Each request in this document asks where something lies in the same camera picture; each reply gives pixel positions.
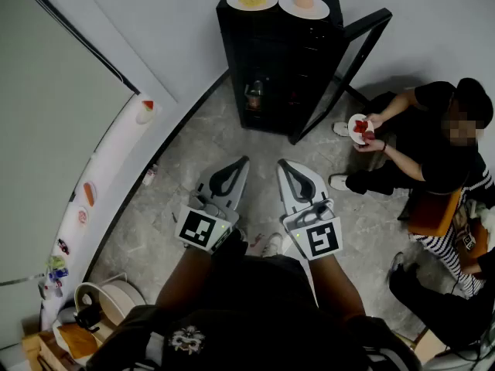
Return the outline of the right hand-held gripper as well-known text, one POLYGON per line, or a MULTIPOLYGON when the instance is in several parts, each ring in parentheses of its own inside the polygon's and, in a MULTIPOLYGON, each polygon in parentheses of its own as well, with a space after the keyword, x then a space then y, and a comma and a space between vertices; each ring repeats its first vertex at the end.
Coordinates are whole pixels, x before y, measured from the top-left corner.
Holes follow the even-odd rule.
POLYGON ((341 251, 341 222, 333 213, 323 178, 288 159, 278 160, 277 177, 281 201, 290 215, 282 218, 282 225, 299 253, 306 260, 316 260, 341 251))

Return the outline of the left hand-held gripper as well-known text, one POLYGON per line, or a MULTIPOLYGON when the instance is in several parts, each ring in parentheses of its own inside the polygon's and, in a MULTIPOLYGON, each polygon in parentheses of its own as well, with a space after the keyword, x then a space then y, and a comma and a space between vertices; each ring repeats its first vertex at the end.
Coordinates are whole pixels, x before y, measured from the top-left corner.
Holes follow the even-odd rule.
POLYGON ((249 168, 250 160, 243 155, 225 158, 203 170, 197 191, 219 199, 226 208, 193 193, 189 202, 181 205, 175 238, 206 252, 216 252, 239 220, 239 214, 233 209, 241 201, 249 168))

